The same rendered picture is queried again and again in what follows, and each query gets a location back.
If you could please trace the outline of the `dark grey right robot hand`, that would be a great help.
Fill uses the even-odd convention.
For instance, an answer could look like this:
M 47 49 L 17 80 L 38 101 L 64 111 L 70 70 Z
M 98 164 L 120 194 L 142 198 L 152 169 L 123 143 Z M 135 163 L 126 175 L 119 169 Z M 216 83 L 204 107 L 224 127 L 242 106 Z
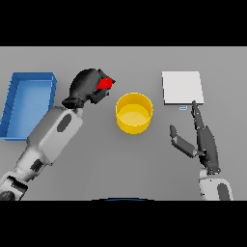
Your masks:
M 200 163 L 206 168 L 208 175 L 221 172 L 215 138 L 210 128 L 204 124 L 200 108 L 195 100 L 192 101 L 191 114 L 197 134 L 197 146 L 178 135 L 177 129 L 170 125 L 170 137 L 172 145 L 190 158 L 199 157 Z

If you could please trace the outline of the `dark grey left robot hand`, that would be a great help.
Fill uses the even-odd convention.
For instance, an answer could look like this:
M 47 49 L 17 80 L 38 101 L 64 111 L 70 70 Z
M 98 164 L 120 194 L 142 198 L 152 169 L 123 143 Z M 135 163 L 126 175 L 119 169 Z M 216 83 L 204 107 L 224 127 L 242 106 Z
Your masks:
M 83 108 L 89 100 L 98 104 L 109 95 L 110 89 L 98 89 L 97 85 L 102 77 L 109 77 L 101 69 L 83 69 L 72 80 L 69 96 L 62 101 L 68 109 Z

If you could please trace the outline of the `red beaker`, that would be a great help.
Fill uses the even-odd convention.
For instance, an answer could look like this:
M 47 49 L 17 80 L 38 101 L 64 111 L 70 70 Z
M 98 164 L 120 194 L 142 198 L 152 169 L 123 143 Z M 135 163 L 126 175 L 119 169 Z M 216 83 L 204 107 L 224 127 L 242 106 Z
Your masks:
M 111 89 L 115 81 L 111 77 L 102 77 L 97 85 L 98 89 Z

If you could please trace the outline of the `yellow bowl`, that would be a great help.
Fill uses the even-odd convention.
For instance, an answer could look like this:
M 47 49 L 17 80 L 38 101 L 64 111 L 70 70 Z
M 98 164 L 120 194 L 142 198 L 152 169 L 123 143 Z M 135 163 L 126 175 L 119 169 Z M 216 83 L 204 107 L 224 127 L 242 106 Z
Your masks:
M 150 99 L 140 93 L 127 93 L 116 103 L 116 124 L 120 130 L 130 135 L 146 131 L 152 114 Z

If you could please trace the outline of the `pale square measuring scale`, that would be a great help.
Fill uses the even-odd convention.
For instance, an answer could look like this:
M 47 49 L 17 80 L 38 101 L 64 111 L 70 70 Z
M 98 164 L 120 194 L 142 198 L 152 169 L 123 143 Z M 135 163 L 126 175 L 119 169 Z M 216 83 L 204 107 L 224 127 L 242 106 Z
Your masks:
M 198 71 L 163 71 L 164 103 L 168 105 L 204 104 L 203 88 Z

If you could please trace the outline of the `blue tray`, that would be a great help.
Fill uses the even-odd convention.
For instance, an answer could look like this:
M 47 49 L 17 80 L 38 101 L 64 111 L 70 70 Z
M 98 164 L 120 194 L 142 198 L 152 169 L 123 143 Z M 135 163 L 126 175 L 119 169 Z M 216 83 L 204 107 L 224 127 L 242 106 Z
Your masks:
M 56 83 L 53 72 L 13 72 L 0 119 L 0 139 L 25 141 L 53 106 Z

